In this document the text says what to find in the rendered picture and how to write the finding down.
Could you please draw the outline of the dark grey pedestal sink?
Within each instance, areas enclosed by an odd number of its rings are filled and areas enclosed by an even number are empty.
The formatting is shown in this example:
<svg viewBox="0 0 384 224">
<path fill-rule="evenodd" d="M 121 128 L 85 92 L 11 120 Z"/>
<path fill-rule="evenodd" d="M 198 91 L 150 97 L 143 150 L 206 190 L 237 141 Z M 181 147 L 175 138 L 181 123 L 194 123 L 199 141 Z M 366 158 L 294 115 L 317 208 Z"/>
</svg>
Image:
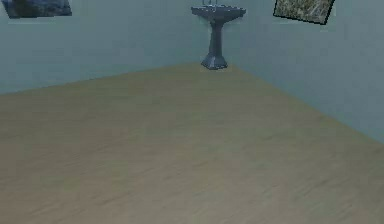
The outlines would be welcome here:
<svg viewBox="0 0 384 224">
<path fill-rule="evenodd" d="M 202 6 L 192 6 L 191 13 L 198 16 L 211 26 L 211 37 L 209 51 L 201 65 L 209 70 L 219 70 L 228 67 L 222 55 L 222 29 L 225 23 L 243 17 L 247 10 L 242 7 L 218 5 L 215 3 L 202 1 Z"/>
</svg>

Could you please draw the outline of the black framed mottled wall picture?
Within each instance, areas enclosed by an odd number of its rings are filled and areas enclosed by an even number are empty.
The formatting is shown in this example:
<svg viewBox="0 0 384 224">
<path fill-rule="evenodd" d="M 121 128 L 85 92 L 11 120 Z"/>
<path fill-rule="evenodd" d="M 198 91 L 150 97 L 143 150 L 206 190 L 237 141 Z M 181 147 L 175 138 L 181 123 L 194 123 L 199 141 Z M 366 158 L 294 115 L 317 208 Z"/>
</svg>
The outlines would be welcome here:
<svg viewBox="0 0 384 224">
<path fill-rule="evenodd" d="M 273 15 L 326 25 L 335 0 L 276 0 Z"/>
</svg>

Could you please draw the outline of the blue landscape wall picture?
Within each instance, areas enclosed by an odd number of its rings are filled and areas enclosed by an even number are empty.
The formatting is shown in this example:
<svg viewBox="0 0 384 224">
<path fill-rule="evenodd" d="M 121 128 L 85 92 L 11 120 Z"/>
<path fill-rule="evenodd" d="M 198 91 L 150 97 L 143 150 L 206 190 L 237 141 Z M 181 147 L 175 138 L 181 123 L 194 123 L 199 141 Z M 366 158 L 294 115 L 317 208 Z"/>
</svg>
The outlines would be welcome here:
<svg viewBox="0 0 384 224">
<path fill-rule="evenodd" d="M 10 19 L 71 16 L 69 0 L 0 0 Z"/>
</svg>

